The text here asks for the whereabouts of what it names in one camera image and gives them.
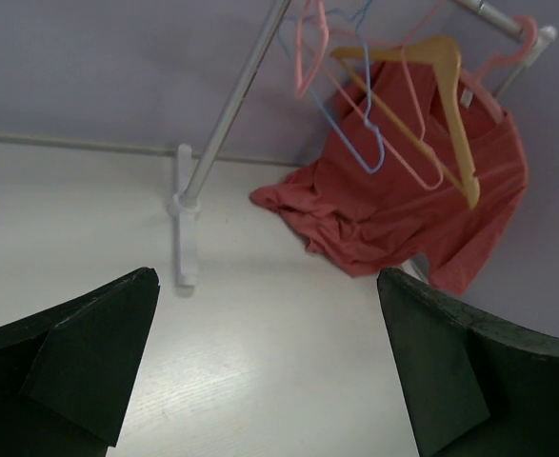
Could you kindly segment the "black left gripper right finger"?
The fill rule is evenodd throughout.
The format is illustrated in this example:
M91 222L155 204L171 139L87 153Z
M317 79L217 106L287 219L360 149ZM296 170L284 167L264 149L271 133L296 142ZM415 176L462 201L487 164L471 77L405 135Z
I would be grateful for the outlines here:
M380 307L421 456L559 456L559 338L398 268Z

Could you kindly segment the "thick pink plastic hanger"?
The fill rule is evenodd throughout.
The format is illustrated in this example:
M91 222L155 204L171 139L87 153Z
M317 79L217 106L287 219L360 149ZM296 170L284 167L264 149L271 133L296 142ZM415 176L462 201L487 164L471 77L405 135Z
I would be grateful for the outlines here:
M521 26L521 34L524 36L520 48L514 54L495 53L474 73L461 70L460 82L463 84L463 91L459 98L460 106L469 109L472 101L477 99L495 124L499 124L503 120L504 112L496 98L483 86L484 78L492 70L519 64L534 48L538 40L537 22L532 16L516 15L513 20Z

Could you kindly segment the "red t shirt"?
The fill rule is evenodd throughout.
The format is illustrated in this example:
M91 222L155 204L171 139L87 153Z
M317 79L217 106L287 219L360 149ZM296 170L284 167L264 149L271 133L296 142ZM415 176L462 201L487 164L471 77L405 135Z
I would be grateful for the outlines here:
M422 254L433 286L464 293L528 185L512 115L495 124L478 102L461 112L481 188L471 209L385 114L371 108L370 120L392 144L392 151L379 157L375 137L359 115L366 97L357 85L347 85L334 103L339 128L329 134L321 156L281 183L255 190L251 201L277 213L306 240L308 251L327 256L351 276Z

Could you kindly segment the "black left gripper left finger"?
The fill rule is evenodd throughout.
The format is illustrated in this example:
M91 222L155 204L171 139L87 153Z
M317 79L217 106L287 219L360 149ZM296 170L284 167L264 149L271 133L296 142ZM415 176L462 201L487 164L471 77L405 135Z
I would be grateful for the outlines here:
M0 327L0 456L104 456L126 416L160 292L138 268Z

